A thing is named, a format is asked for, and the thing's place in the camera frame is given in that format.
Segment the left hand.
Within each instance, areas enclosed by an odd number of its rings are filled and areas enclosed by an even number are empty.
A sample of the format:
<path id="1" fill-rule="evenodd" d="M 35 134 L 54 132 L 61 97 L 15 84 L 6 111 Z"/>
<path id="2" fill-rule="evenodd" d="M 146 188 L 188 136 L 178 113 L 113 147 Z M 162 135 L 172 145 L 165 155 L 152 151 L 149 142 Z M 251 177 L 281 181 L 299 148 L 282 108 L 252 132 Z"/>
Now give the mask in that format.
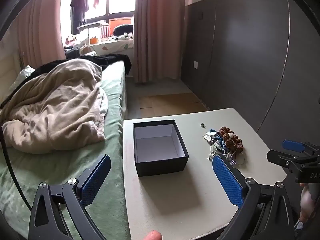
<path id="1" fill-rule="evenodd" d="M 162 234 L 156 230 L 149 232 L 144 238 L 144 240 L 162 240 L 162 239 L 163 239 Z"/>

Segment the right hand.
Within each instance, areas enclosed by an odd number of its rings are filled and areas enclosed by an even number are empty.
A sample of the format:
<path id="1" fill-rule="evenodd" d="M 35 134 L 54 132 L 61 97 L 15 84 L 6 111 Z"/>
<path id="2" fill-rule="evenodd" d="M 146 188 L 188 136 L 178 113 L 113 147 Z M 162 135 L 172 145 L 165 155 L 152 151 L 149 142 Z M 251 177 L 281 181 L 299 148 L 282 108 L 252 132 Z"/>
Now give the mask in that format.
<path id="1" fill-rule="evenodd" d="M 299 220 L 305 223 L 315 208 L 315 203 L 319 197 L 319 184 L 303 184 L 300 183 L 303 188 L 300 197 L 300 217 Z"/>

